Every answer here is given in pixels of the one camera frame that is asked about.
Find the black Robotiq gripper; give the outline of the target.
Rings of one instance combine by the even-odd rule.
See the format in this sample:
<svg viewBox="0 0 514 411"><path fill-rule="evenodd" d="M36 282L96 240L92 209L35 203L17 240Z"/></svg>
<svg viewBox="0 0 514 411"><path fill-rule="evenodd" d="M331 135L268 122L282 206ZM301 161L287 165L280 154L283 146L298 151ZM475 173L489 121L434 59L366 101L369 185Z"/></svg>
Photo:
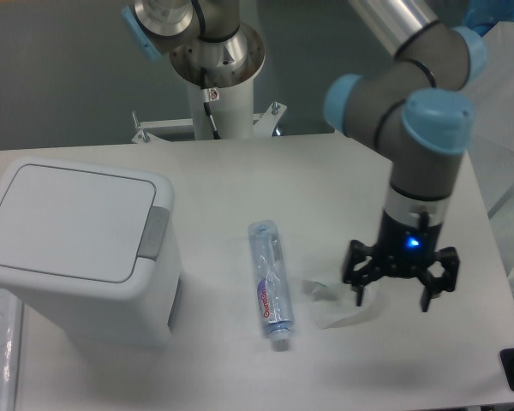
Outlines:
<svg viewBox="0 0 514 411"><path fill-rule="evenodd" d="M459 257L454 247L436 251L442 228L440 223L420 231L384 211L374 246L350 241L342 266L342 282L356 293L356 305L362 305L367 285L383 276L412 278L415 276L410 271L412 267L421 269L418 279L424 287L420 301L423 312L443 292L453 292L457 286Z"/></svg>

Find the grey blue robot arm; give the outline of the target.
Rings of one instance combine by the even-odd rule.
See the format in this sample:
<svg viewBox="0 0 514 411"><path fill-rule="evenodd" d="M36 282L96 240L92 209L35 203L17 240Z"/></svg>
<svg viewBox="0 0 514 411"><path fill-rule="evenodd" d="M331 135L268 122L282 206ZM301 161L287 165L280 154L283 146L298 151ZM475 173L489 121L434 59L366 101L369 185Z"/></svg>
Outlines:
<svg viewBox="0 0 514 411"><path fill-rule="evenodd" d="M423 1L355 1L353 8L394 64L371 80L338 78L323 113L335 130L389 159L391 176L378 239L350 242L341 278L358 299L381 278L415 278L428 309L457 283L457 251L437 242L475 121L461 90L485 68L487 49L474 31L446 27ZM122 17L143 54L168 56L191 86L198 139L251 135L253 100L234 102L226 93L253 80L265 52L238 2L133 1Z"/></svg>

